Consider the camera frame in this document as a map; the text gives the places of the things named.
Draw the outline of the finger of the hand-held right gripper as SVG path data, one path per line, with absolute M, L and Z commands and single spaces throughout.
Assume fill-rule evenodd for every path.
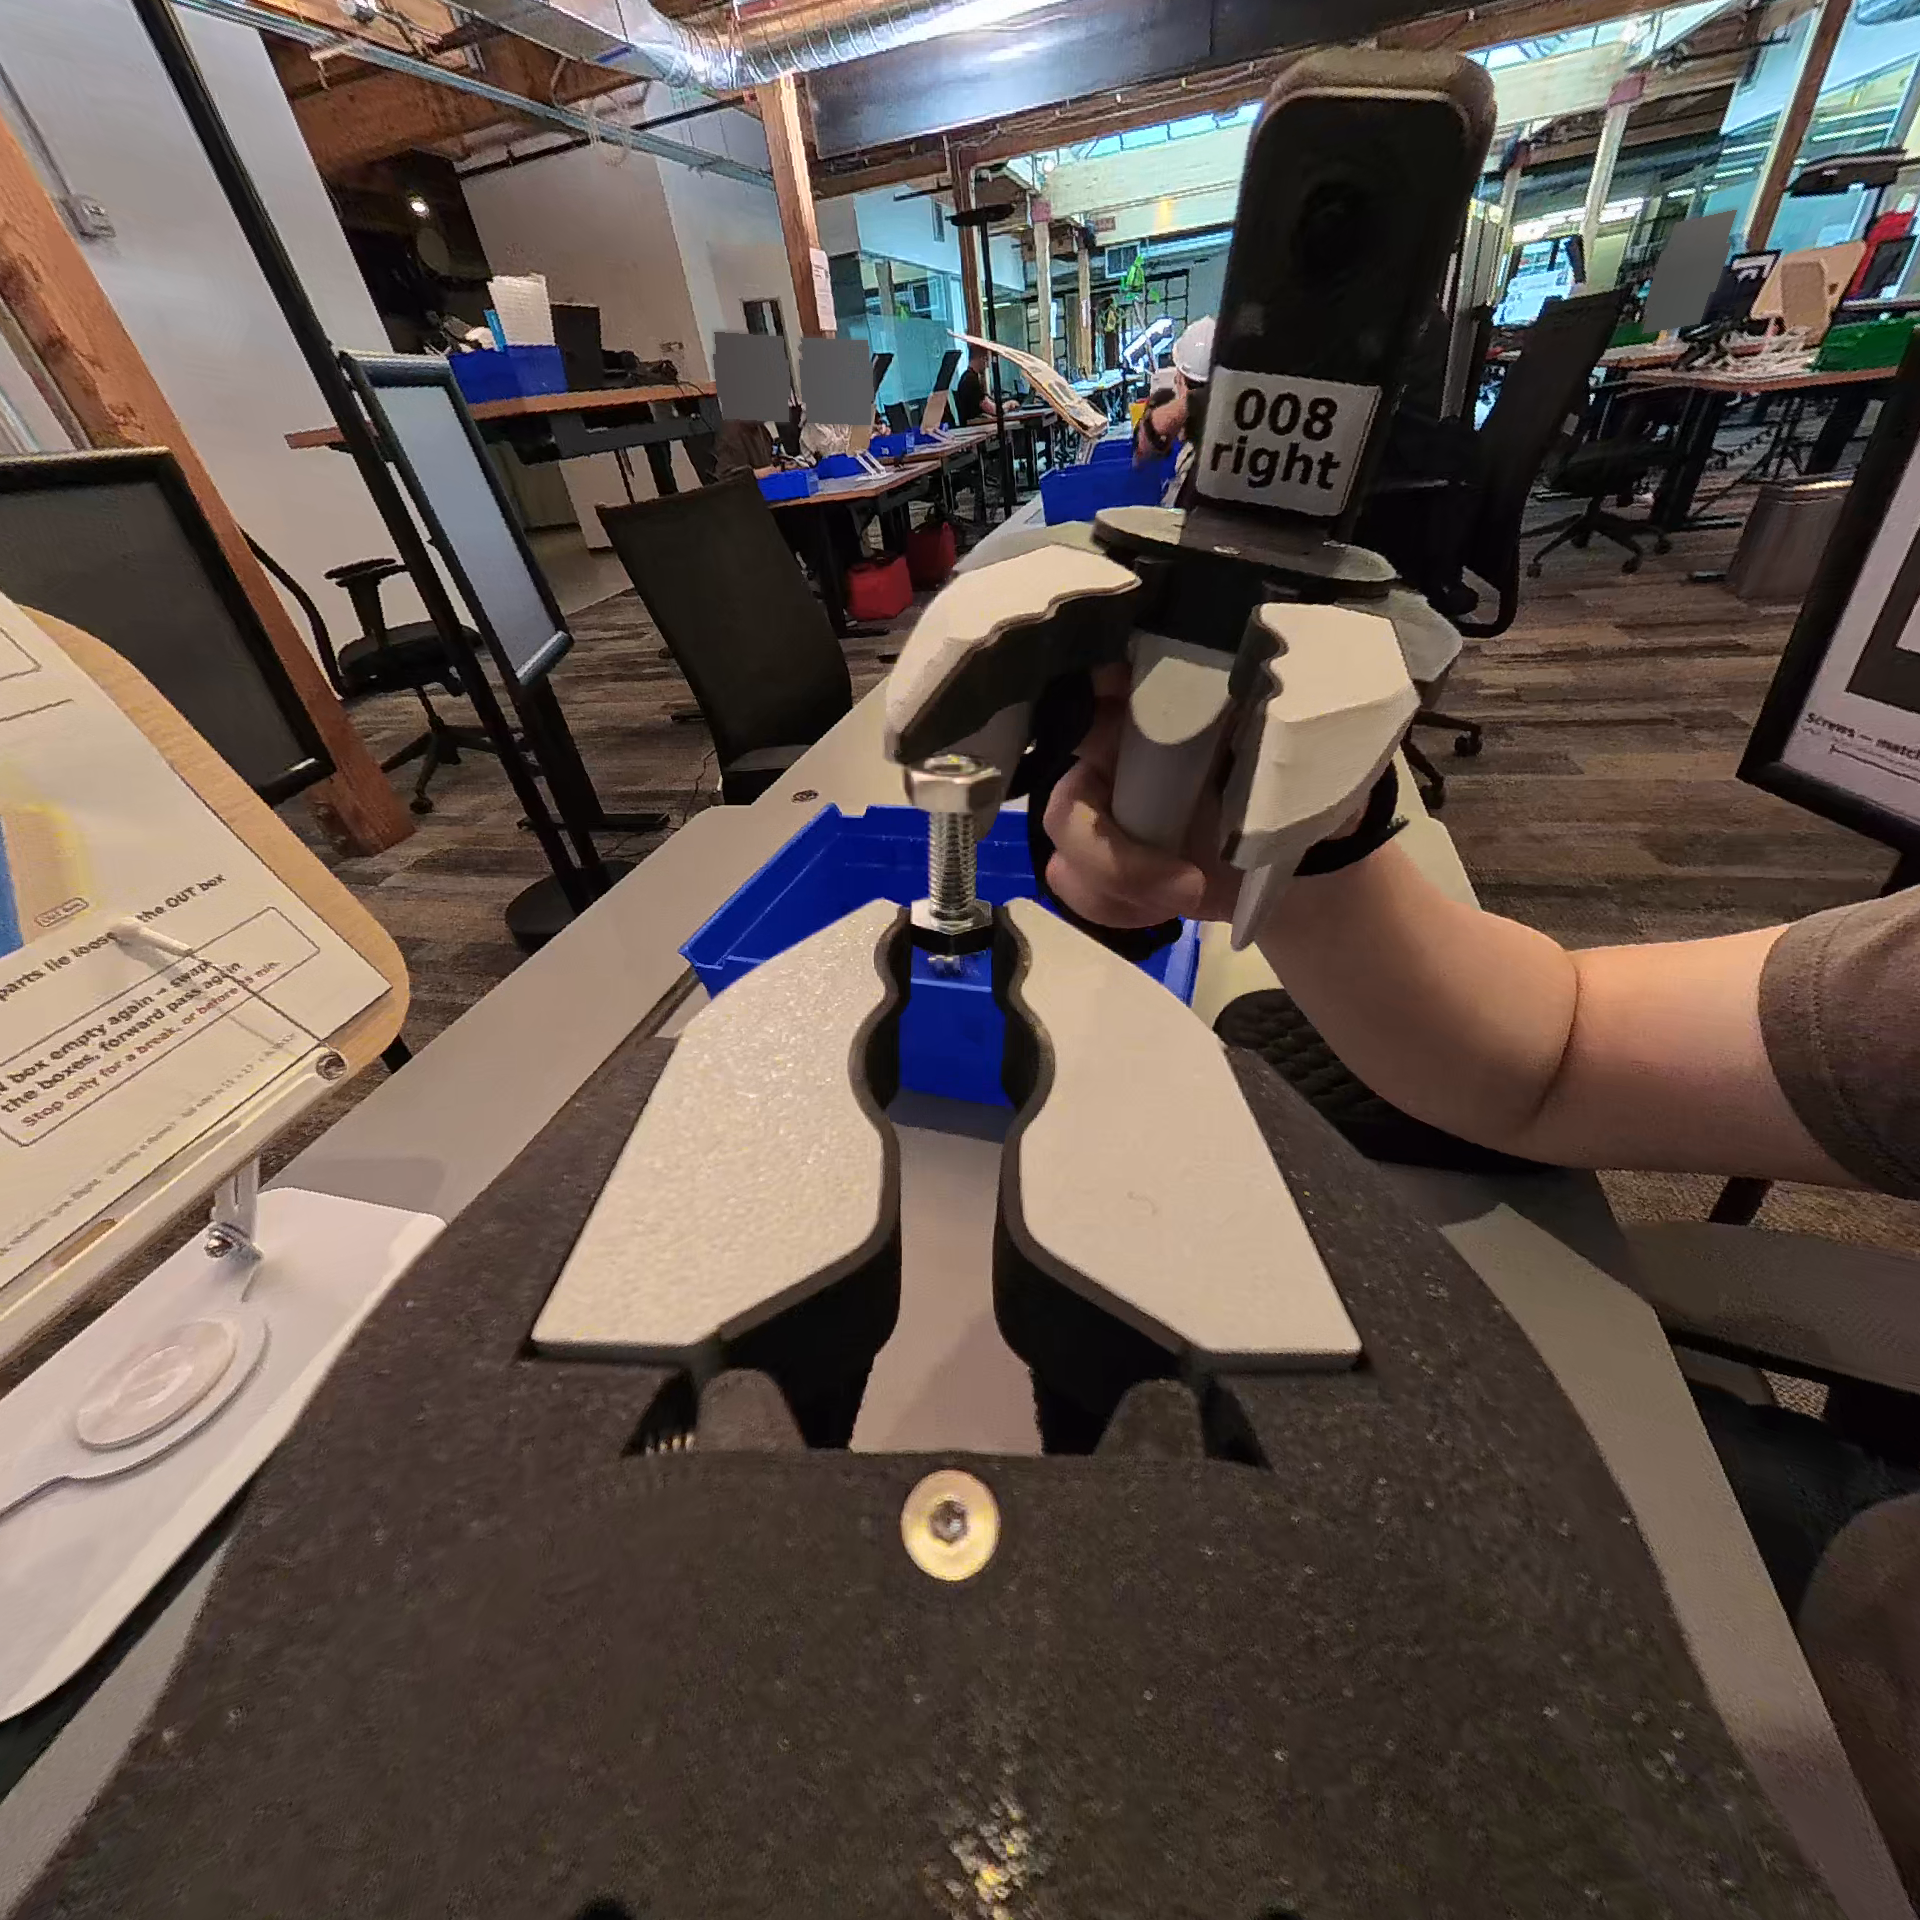
M 949 581 L 887 681 L 898 768 L 960 752 L 1010 775 L 1056 681 L 1122 661 L 1143 581 L 1093 544 L 1045 542 Z
M 1305 855 L 1369 800 L 1417 709 L 1385 615 L 1264 603 L 1232 674 L 1218 853 L 1239 875 L 1232 946 L 1250 946 Z

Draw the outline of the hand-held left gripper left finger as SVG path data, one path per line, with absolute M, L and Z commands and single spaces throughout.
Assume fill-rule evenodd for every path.
M 759 965 L 695 1015 L 533 1326 L 544 1358 L 713 1374 L 855 1285 L 875 1353 L 898 1298 L 898 1015 L 891 901 Z

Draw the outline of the steel hex bolt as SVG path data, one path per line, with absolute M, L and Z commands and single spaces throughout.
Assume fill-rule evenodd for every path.
M 928 885 L 914 921 L 962 937 L 992 921 L 976 891 L 976 846 L 992 830 L 1006 777 L 969 752 L 939 752 L 903 770 L 907 802 L 928 825 Z

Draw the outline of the blue plastic bin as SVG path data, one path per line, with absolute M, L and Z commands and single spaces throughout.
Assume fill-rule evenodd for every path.
M 683 1038 L 693 1065 L 674 1074 L 734 1118 L 823 1118 L 848 1109 L 848 1093 L 832 1090 L 848 1067 L 848 1029 L 814 1040 L 802 1022 L 841 1013 L 848 1001 L 859 1022 L 875 997 L 873 960 L 857 958 L 850 983 L 830 974 L 825 987 L 754 987 L 752 974 L 786 974 L 791 949 L 846 917 L 869 914 L 873 903 L 910 907 L 926 889 L 926 814 L 907 805 L 859 814 L 825 807 L 683 942 L 709 1010 Z M 901 1090 L 997 1111 L 1010 1104 L 1001 1088 L 1006 1022 L 987 953 L 949 967 L 914 953 L 896 1033 Z

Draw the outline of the steel hex nut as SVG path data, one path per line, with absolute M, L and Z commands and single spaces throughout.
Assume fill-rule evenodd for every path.
M 958 981 L 976 960 L 987 955 L 992 965 L 994 910 L 974 901 L 955 914 L 937 910 L 930 896 L 914 901 L 907 910 L 907 930 L 914 946 L 914 971 L 928 978 Z

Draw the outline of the person's right forearm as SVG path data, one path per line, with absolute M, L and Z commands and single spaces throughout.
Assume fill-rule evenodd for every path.
M 1447 1134 L 1559 1168 L 1849 1184 L 1762 1038 L 1783 935 L 1570 951 L 1383 848 L 1307 880 L 1271 960 L 1369 1090 Z

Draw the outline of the person's right hand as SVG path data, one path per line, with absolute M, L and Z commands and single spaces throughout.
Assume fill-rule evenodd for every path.
M 1136 841 L 1113 816 L 1113 777 L 1131 697 L 1131 672 L 1120 663 L 1093 674 L 1093 709 L 1072 763 L 1051 786 L 1042 809 L 1051 843 L 1047 887 L 1063 910 L 1097 928 L 1150 928 L 1163 921 L 1234 921 L 1241 873 L 1218 853 L 1216 795 L 1205 795 L 1179 853 Z M 1301 871 L 1264 914 L 1257 944 L 1269 965 L 1289 976 L 1289 946 L 1337 905 L 1360 880 L 1383 880 L 1399 855 L 1399 773 L 1387 763 L 1369 798 L 1333 830 L 1337 848 L 1362 848 L 1344 866 Z

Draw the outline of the wooden office desk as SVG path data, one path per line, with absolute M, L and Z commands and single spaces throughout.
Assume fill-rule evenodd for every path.
M 601 505 L 693 489 L 713 466 L 722 414 L 704 382 L 469 400 L 450 373 L 421 375 L 411 359 L 400 368 L 402 382 L 347 379 L 373 430 L 398 421 L 405 400 L 462 405 L 526 533 L 569 528 L 601 544 Z
M 999 455 L 1001 446 L 985 427 L 955 430 L 889 464 L 871 453 L 848 455 L 848 471 L 823 478 L 816 498 L 773 507 L 839 640 L 875 635 L 875 629 L 848 622 L 843 599 L 843 571 L 866 555 L 869 537 L 882 553 L 896 553 L 917 505 L 946 510 L 953 519 L 965 501 L 971 501 L 971 523 L 983 537 L 1024 505 L 1017 469 L 994 478 Z
M 1826 423 L 1815 437 L 1801 475 L 1831 473 L 1847 441 L 1854 437 L 1865 405 L 1879 400 L 1897 377 L 1897 368 L 1792 368 L 1758 373 L 1751 366 L 1728 368 L 1618 368 L 1616 384 L 1625 393 L 1682 393 L 1687 398 L 1675 432 L 1675 464 L 1655 496 L 1655 521 L 1669 533 L 1705 523 L 1694 496 L 1714 453 L 1721 418 L 1742 400 L 1783 400 L 1787 421 L 1769 457 L 1785 455 L 1792 430 L 1813 400 L 1831 400 L 1840 425 Z

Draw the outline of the black high-back chair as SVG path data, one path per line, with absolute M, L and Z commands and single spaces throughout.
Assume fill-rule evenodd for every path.
M 841 640 L 752 473 L 597 517 L 750 805 L 855 706 Z

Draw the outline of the black pole stand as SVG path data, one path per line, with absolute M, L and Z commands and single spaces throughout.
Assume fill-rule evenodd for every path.
M 496 759 L 512 784 L 523 821 L 539 843 L 549 875 L 526 887 L 507 907 L 510 935 L 519 949 L 535 953 L 608 896 L 631 871 L 631 864 L 603 857 L 599 848 L 603 832 L 663 832 L 670 821 L 663 811 L 619 816 L 606 811 L 560 706 L 555 672 L 562 663 L 539 693 L 514 695 L 498 677 L 491 651 L 475 631 L 473 615 L 457 585 L 446 574 L 441 553 L 418 519 L 363 402 L 350 393 L 341 368 L 341 352 L 345 350 L 334 345 L 320 311 L 311 304 L 297 265 L 281 242 L 281 233 L 256 192 L 251 171 L 233 144 L 201 66 L 176 23 L 174 7 L 135 2 L 133 11 L 322 391 L 345 450 L 398 546 L 400 562 L 423 597 L 430 622 L 446 638 L 462 667 L 469 686 L 466 697 L 480 727 L 491 734 Z

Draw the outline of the white board stand base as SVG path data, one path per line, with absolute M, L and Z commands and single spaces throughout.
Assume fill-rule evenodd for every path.
M 272 1189 L 256 1253 L 167 1257 L 2 1403 L 2 1719 L 133 1618 L 443 1218 Z

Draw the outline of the grey waste bin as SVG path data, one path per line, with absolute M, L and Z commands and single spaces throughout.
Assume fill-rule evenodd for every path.
M 1728 592 L 1751 606 L 1799 606 L 1819 571 L 1851 487 L 1851 473 L 1765 482 L 1726 569 Z

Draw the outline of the black framed marker sign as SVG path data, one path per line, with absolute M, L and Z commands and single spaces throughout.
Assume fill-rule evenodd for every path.
M 1739 779 L 1893 850 L 1918 882 L 1918 343 L 1842 494 Z

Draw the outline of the wooden instruction board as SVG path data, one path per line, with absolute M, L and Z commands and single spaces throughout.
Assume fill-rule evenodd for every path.
M 5 601 L 2 1355 L 400 1038 L 393 937 L 130 663 Z

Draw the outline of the metal ceiling duct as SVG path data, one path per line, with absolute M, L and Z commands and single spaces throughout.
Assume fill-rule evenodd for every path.
M 446 5 L 455 25 L 489 25 L 546 53 L 597 66 L 619 85 L 661 82 L 722 96 L 779 80 L 887 57 L 907 46 L 981 41 L 978 64 L 1008 55 L 992 71 L 1010 80 L 1040 73 L 1040 57 L 1063 57 L 1061 39 L 1026 48 L 1017 21 L 1045 5 L 770 5 L 713 21 L 674 18 L 654 5 Z

